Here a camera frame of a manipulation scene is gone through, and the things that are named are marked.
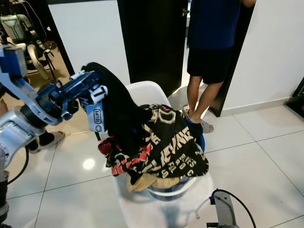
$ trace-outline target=white plastic chair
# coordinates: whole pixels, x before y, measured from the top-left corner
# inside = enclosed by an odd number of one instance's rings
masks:
[[[165,93],[154,82],[138,82],[127,85],[126,88],[137,105],[170,106]],[[129,193],[126,188],[126,177],[123,174],[113,177],[113,183],[123,217],[129,228],[183,228],[198,217],[199,209],[209,200],[214,190],[209,173],[198,177],[184,196],[169,202],[154,199],[148,191]]]

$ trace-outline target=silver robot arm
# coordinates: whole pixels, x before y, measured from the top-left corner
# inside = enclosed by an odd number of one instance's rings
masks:
[[[1,88],[25,103],[0,118],[0,228],[7,227],[2,222],[9,210],[5,200],[9,173],[5,168],[16,152],[41,135],[48,124],[58,125],[72,118],[78,111],[76,99],[84,93],[94,94],[101,86],[98,73],[81,72],[71,76],[71,81],[63,86],[50,84],[37,93],[23,79],[26,75],[22,49],[0,45]]]

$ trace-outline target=clothing pile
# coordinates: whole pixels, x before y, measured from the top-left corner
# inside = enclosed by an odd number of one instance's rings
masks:
[[[169,188],[179,183],[179,177],[206,174],[208,160],[195,143],[184,115],[166,105],[147,104],[141,108],[152,111],[152,117],[143,125],[146,144],[136,154],[126,155],[115,136],[98,146],[112,174],[128,173],[128,189],[133,191],[150,185]]]
[[[89,63],[82,69],[99,73],[98,84],[107,87],[102,105],[104,128],[110,137],[98,148],[114,176],[127,174],[129,191],[168,188],[181,177],[208,172],[201,128],[166,105],[137,106],[120,80],[100,64]],[[85,111],[86,105],[94,103],[89,93],[79,100]]]

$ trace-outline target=wall baseboard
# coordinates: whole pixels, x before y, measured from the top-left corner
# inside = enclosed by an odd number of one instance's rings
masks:
[[[223,109],[220,114],[220,117],[228,116],[228,115],[235,115],[235,114],[240,114],[240,113],[247,113],[247,112],[252,112],[252,111],[256,111],[256,110],[260,110],[260,109],[285,105],[288,101],[290,101],[290,99],[291,99],[290,97],[287,97],[287,98],[267,101],[267,102],[263,102],[263,103],[251,104],[251,105],[230,108],[230,109]]]

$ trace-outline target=sticker label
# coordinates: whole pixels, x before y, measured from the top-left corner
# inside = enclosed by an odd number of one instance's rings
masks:
[[[108,88],[104,85],[99,86],[97,89],[91,92],[91,98],[94,104],[100,102],[108,95]]]
[[[92,132],[105,132],[103,104],[90,104],[86,107],[89,128]]]

